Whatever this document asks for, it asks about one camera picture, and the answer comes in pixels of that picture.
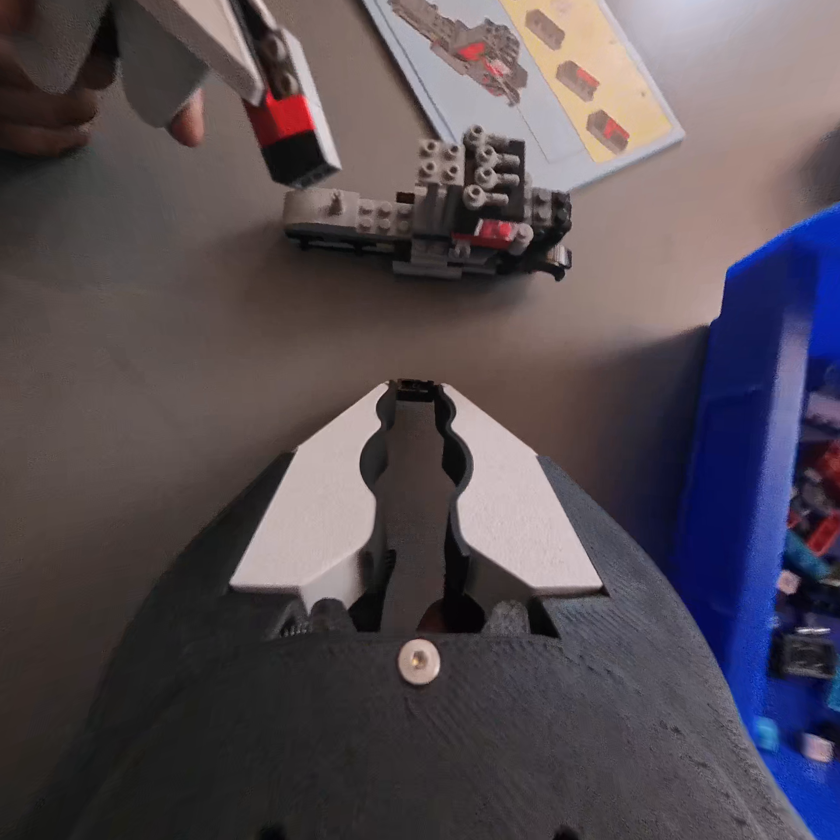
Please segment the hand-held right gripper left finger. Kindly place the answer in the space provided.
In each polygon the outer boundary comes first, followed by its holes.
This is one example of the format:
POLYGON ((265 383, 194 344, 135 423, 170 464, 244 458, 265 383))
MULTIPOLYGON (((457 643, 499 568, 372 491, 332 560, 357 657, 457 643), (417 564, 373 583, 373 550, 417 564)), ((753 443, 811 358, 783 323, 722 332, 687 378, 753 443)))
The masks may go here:
POLYGON ((396 383, 374 387, 300 444, 229 585, 235 592, 356 601, 384 562, 376 481, 396 383))

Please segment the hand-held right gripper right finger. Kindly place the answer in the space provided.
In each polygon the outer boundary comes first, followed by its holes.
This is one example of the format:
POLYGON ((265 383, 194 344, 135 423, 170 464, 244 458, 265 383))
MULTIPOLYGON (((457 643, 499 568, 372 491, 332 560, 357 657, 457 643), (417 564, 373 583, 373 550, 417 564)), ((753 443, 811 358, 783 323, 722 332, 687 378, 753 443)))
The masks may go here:
POLYGON ((578 597, 603 582, 538 454, 452 385, 437 387, 444 470, 455 484, 448 532, 472 599, 578 597))

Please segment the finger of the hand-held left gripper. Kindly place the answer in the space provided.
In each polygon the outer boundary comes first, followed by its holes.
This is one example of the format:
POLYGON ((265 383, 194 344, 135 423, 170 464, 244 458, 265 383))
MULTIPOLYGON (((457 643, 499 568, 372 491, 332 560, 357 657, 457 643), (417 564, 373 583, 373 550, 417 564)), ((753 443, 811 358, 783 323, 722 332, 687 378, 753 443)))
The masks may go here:
POLYGON ((150 13, 115 12, 113 19, 127 101, 143 122, 168 129, 208 68, 150 13))
POLYGON ((262 1, 140 1, 142 8, 251 106, 266 95, 257 45, 270 32, 262 1))

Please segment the small black red brick assembly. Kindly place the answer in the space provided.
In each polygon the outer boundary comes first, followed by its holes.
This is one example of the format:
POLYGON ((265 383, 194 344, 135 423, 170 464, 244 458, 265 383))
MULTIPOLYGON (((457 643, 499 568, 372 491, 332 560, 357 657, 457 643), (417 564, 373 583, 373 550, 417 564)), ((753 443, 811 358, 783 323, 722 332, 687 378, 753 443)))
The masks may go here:
POLYGON ((245 104, 273 182, 300 189, 341 172, 337 146, 299 40, 287 29, 267 31, 257 57, 267 78, 259 105, 245 104))

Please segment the grey black toy brick truck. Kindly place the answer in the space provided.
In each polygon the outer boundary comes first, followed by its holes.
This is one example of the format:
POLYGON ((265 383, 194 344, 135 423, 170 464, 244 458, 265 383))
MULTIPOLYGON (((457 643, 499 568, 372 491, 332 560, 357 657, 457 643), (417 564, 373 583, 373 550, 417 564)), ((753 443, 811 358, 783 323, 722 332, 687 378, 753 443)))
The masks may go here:
POLYGON ((391 201, 337 188, 290 191, 283 233, 300 248, 388 258, 396 275, 501 280, 572 268, 567 192, 535 186, 525 140, 474 124, 458 143, 421 139, 413 188, 391 201))

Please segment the grey desk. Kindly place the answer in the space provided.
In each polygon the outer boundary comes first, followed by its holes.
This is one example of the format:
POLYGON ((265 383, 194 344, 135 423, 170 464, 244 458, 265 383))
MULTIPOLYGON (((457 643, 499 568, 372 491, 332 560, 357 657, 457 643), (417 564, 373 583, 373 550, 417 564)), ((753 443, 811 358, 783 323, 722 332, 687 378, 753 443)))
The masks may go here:
POLYGON ((610 2, 686 137, 576 191, 574 266, 394 277, 279 231, 243 109, 195 150, 121 88, 2 159, 2 837, 173 559, 374 385, 453 385, 669 560, 727 268, 838 199, 838 2, 610 2))

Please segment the person's left hand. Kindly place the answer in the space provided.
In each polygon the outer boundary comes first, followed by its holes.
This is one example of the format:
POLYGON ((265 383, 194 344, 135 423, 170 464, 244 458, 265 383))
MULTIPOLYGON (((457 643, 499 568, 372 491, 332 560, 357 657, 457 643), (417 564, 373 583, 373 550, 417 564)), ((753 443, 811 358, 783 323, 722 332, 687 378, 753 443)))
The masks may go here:
POLYGON ((9 38, 1 44, 1 152, 51 159, 87 145, 99 93, 115 78, 114 57, 93 49, 71 88, 51 94, 24 73, 9 38))

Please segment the large blue plastic bin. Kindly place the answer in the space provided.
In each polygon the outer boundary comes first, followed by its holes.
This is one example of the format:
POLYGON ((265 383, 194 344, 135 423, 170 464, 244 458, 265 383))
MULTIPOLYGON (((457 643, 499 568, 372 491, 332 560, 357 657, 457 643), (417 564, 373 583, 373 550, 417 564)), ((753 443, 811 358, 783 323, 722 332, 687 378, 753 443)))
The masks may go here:
POLYGON ((816 838, 838 838, 838 759, 807 759, 802 738, 838 727, 832 680, 772 677, 769 655, 805 391, 838 363, 838 253, 836 203, 728 269, 668 565, 749 734, 778 727, 764 758, 816 838))

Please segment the pile of mixed toy bricks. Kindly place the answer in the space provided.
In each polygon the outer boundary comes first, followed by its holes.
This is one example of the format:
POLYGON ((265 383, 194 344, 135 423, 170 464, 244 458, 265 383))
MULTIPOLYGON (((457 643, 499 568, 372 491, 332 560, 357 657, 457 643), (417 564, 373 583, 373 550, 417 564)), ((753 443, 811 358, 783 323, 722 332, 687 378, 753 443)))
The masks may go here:
POLYGON ((770 620, 759 745, 838 761, 839 394, 832 365, 805 388, 770 620))

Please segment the brick instruction booklet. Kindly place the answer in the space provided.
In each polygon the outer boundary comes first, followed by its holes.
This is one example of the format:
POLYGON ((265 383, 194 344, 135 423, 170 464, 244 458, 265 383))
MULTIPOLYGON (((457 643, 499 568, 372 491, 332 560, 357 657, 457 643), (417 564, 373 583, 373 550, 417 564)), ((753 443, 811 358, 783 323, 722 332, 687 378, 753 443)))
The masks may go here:
POLYGON ((524 140, 542 186, 587 186, 686 136, 604 2, 362 6, 438 137, 524 140))

